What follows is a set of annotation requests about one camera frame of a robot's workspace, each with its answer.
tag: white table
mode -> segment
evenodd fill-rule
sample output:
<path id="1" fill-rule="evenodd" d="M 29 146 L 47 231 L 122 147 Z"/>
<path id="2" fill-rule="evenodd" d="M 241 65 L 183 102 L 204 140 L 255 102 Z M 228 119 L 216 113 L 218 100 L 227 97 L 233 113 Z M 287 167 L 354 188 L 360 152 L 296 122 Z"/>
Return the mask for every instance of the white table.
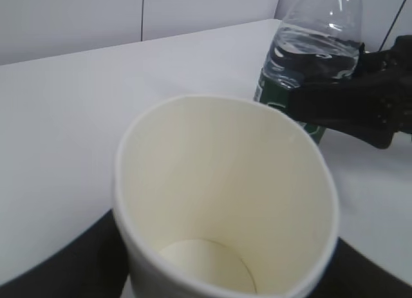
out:
<path id="1" fill-rule="evenodd" d="M 190 93 L 251 99 L 279 21 L 0 67 L 0 284 L 69 243 L 111 206 L 111 165 L 133 117 Z M 412 284 L 412 144 L 379 151 L 329 131 L 341 236 Z"/>

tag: dark fabric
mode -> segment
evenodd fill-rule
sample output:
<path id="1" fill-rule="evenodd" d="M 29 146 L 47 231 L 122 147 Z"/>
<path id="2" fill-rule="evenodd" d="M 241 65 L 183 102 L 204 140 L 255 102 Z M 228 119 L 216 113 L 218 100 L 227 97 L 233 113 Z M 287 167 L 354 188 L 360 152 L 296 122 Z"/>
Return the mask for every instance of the dark fabric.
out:
<path id="1" fill-rule="evenodd" d="M 59 253 L 0 286 L 0 298 L 119 298 L 127 274 L 110 211 Z"/>
<path id="2" fill-rule="evenodd" d="M 0 287 L 0 298 L 119 298 L 127 255 L 108 212 L 49 260 Z M 412 288 L 339 240 L 309 298 L 412 298 Z"/>

